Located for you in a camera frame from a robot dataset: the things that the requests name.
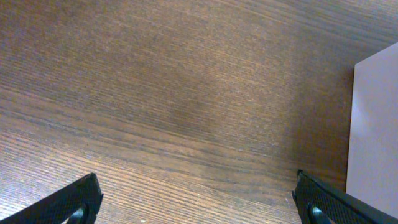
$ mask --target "wood grain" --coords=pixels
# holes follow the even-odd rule
[[[98,223],[299,223],[297,169],[345,188],[397,3],[0,2],[0,218],[96,172]]]

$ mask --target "brown wooden tabletop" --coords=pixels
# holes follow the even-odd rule
[[[344,190],[355,63],[397,1],[0,2],[0,219],[95,172],[98,223],[300,223]]]

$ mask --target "black plastic part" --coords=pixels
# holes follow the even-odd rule
[[[103,194],[95,174],[88,174],[54,194],[0,221],[8,223],[92,224],[100,210]]]
[[[308,205],[319,208],[335,223],[398,223],[398,220],[300,170],[293,199],[302,223],[319,223]]]

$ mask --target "dark wood grain streak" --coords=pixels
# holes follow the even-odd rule
[[[397,1],[0,2],[0,218],[96,172],[98,223],[299,223],[344,190],[353,67]]]

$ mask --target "white object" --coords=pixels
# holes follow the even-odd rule
[[[398,43],[355,65],[346,193],[398,218]]]

